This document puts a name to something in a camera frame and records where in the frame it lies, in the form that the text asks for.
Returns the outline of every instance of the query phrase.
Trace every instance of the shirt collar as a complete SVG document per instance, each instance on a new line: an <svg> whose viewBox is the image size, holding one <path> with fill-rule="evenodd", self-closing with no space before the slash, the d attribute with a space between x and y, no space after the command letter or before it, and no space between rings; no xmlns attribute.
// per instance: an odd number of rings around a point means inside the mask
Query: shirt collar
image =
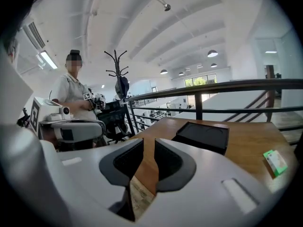
<svg viewBox="0 0 303 227"><path fill-rule="evenodd" d="M74 82L79 82L79 80L75 79L70 73L66 73L68 77L70 77Z"/></svg>

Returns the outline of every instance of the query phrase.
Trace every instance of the person's arm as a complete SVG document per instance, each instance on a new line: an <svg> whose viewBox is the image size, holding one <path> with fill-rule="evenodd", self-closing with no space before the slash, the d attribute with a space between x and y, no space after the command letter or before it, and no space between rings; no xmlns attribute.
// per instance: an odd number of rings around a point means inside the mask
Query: person's arm
<svg viewBox="0 0 303 227"><path fill-rule="evenodd" d="M75 102L67 103L67 95L69 91L69 83L65 77L60 77L55 83L55 86L51 92L50 100L70 108L70 112L75 114L79 110L91 110L91 103L87 100L77 100Z"/></svg>

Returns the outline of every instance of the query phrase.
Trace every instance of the wooden table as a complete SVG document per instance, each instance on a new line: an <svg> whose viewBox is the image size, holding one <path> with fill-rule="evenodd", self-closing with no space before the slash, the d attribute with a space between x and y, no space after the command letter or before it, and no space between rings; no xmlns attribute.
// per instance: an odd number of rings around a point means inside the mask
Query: wooden table
<svg viewBox="0 0 303 227"><path fill-rule="evenodd" d="M171 140L186 122L212 126L228 126L229 142L225 156L242 169L253 175L271 192L285 186L298 166L293 149L273 123L215 122L165 117L146 130L132 137L144 138L144 157L135 176L150 191L156 194L159 171L154 160L155 138ZM275 177L263 153L278 150L288 165L288 169Z"/></svg>

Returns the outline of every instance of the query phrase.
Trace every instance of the camera lens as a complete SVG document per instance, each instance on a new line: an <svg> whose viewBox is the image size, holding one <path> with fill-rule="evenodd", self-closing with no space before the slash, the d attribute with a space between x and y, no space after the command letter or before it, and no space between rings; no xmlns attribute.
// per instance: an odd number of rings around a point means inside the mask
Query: camera lens
<svg viewBox="0 0 303 227"><path fill-rule="evenodd" d="M64 114L69 114L70 113L70 109L69 108L63 108L63 113Z"/></svg>

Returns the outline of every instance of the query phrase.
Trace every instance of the white shirt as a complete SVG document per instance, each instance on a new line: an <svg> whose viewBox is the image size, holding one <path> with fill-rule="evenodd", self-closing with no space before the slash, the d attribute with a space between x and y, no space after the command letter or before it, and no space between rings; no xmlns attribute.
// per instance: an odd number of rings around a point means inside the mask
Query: white shirt
<svg viewBox="0 0 303 227"><path fill-rule="evenodd" d="M71 74L66 73L56 81L51 92L50 100L58 99L61 103L72 103L78 100L83 100L83 94L88 93L88 88L81 84ZM94 111L79 110L74 114L75 119L95 120Z"/></svg>

